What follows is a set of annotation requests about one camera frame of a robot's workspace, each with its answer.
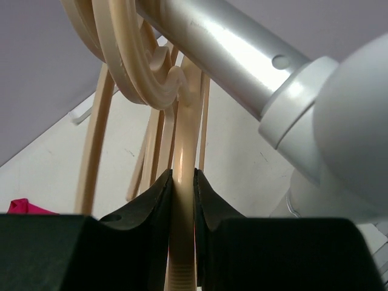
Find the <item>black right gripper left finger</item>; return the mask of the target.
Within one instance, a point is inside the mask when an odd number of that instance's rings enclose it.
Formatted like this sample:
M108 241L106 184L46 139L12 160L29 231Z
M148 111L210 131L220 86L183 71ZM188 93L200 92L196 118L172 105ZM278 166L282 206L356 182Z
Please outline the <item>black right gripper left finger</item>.
M144 193L101 218L103 288L163 290L172 192L172 171L166 170Z

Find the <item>red t shirt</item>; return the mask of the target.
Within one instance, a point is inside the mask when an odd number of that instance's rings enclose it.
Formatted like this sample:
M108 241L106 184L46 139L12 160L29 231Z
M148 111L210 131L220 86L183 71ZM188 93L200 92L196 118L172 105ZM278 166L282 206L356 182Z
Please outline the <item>red t shirt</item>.
M56 215L55 212L51 212L30 203L27 198L12 200L10 202L7 214Z

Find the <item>beige hanger front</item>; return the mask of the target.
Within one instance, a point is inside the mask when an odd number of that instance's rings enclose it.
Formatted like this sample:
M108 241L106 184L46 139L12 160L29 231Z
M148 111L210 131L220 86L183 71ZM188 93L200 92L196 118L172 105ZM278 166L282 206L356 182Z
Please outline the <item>beige hanger front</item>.
M163 110L163 138L173 146L169 290L196 289L194 189L199 127L209 80L189 59L176 66L167 47L156 43L134 1L93 1L96 31L105 63L123 95Z

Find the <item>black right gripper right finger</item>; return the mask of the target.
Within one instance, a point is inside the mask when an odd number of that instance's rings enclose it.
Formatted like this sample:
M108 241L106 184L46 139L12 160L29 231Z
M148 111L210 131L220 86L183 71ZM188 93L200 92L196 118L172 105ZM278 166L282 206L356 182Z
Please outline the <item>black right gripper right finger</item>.
M202 170L195 170L193 185L197 286L227 290L224 246L216 231L223 221L244 215L214 191Z

